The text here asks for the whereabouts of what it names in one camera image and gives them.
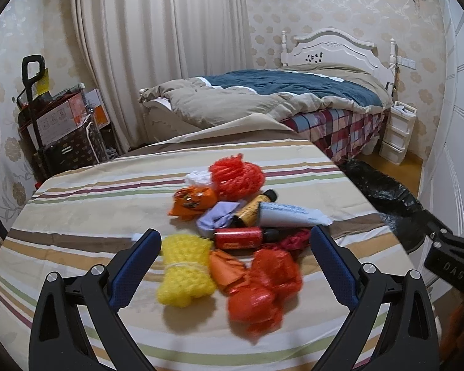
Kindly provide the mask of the yellow foam net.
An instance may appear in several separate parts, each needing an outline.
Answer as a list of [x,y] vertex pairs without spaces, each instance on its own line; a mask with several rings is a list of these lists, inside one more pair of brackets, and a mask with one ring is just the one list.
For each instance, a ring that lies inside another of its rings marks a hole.
[[216,285],[209,272],[213,243],[197,235],[169,235],[161,246],[164,275],[157,300],[164,306],[187,307],[211,296]]

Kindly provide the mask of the red plastic bag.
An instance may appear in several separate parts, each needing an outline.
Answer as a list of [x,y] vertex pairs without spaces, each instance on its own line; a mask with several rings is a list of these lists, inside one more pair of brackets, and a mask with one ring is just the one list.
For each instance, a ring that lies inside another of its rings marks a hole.
[[283,306],[303,285],[299,265],[291,254],[279,249],[260,249],[248,269],[246,282],[231,292],[228,316],[246,326],[251,338],[277,330]]

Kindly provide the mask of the white cosmetic tube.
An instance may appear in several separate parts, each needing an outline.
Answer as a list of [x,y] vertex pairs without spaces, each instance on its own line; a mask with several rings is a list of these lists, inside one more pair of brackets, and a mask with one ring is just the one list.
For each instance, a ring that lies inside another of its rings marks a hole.
[[282,203],[260,203],[257,224],[267,228],[330,226],[333,220],[318,209]]

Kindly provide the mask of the red cylindrical can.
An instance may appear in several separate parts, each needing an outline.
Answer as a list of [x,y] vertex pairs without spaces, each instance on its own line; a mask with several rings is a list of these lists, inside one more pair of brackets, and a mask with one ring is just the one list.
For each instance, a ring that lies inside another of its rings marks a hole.
[[255,249],[262,244],[261,228],[217,229],[213,234],[215,247],[222,250]]

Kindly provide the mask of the yellow label dark bottle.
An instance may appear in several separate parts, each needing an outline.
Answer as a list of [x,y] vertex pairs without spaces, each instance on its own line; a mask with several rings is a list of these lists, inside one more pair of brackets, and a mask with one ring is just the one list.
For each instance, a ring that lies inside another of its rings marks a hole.
[[231,224],[234,227],[250,228],[256,225],[259,205],[261,203],[274,203],[277,201],[277,193],[268,189],[263,194],[254,197],[243,208],[234,213]]

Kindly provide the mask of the orange snack wrapper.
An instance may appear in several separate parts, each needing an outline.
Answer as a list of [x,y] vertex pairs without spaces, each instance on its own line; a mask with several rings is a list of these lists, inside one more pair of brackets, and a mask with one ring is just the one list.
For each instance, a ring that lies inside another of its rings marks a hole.
[[215,191],[208,187],[185,187],[176,191],[172,198],[168,214],[183,220],[201,216],[218,202]]

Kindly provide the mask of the lavender paper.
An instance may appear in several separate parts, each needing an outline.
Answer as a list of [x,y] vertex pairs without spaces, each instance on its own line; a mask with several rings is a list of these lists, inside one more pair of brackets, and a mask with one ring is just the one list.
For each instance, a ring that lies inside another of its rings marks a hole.
[[228,228],[234,214],[246,205],[245,200],[237,202],[219,201],[196,220],[199,235],[212,238],[216,229]]

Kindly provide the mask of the red foam net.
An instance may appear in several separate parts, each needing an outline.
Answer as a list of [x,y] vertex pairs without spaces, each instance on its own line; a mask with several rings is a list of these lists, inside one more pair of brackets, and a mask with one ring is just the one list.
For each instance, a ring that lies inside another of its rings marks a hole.
[[239,201],[256,194],[265,183],[261,168],[245,162],[242,153],[223,157],[208,167],[215,186],[217,198],[221,201]]

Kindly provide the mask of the white paper ball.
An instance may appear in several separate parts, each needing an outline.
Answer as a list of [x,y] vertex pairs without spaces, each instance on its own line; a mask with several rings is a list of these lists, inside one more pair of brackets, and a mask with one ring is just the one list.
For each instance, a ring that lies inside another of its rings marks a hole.
[[208,170],[192,171],[184,177],[187,186],[214,189],[212,174]]

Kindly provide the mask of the orange paper piece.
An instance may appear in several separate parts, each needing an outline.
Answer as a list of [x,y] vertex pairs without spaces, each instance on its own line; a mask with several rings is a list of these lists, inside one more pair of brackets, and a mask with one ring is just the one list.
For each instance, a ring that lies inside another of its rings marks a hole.
[[230,295],[249,283],[246,265],[233,255],[216,249],[210,252],[208,263],[212,279],[225,295]]

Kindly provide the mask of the plaid bed sheet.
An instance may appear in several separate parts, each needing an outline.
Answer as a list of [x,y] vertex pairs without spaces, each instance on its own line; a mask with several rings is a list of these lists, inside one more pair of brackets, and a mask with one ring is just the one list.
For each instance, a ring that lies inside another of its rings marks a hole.
[[339,164],[356,157],[380,136],[385,113],[359,114],[342,109],[323,109],[299,113],[281,121],[300,137],[318,147],[332,162]]

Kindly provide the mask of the white bed headboard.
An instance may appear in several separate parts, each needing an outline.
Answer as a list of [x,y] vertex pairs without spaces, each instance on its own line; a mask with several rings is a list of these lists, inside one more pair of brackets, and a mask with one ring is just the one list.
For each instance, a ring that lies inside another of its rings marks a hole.
[[389,67],[376,56],[376,45],[336,28],[321,28],[311,34],[293,37],[297,45],[287,51],[286,31],[281,32],[281,65],[332,64],[349,65],[364,70],[379,80],[391,95],[397,77],[397,42],[390,40]]

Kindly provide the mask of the cardboard box with orange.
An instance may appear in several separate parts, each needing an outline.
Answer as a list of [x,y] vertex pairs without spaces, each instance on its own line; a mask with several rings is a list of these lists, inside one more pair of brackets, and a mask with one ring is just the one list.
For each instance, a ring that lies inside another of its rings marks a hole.
[[97,89],[79,92],[37,119],[43,145],[48,146],[82,126],[92,115],[98,128],[110,124],[109,116]]

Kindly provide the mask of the black hand trolley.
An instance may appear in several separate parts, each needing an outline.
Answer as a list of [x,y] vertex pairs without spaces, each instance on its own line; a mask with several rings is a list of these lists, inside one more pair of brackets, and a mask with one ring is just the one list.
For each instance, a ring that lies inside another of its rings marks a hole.
[[[31,64],[31,63],[38,63],[39,70],[35,75],[33,75],[32,77],[29,77],[29,69],[28,69],[28,67],[29,67],[29,64]],[[26,94],[27,94],[27,103],[28,103],[28,108],[29,108],[29,112],[30,112],[30,118],[31,118],[31,121],[32,121],[35,137],[36,137],[36,140],[37,140],[37,145],[38,145],[37,153],[38,153],[38,156],[40,158],[42,167],[44,169],[46,178],[50,178],[53,175],[52,175],[52,171],[50,169],[49,162],[47,160],[47,156],[45,155],[44,144],[42,142],[41,133],[40,133],[39,128],[38,128],[37,115],[36,115],[36,110],[35,110],[35,107],[34,107],[34,104],[33,104],[33,94],[32,94],[33,85],[35,83],[38,83],[39,80],[41,80],[42,77],[44,77],[45,72],[46,72],[45,60],[40,54],[28,55],[28,56],[26,56],[26,57],[24,57],[22,59],[22,63],[21,63],[21,79],[22,79],[22,83],[23,83],[23,85],[25,87],[25,91],[26,91]]]

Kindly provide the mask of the white wall switch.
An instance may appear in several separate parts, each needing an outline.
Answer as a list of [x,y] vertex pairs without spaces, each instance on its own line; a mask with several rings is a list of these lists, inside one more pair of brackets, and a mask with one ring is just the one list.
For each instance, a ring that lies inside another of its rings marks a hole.
[[405,68],[409,68],[415,70],[417,68],[416,61],[413,59],[409,59],[407,57],[397,56],[397,64],[403,66]]

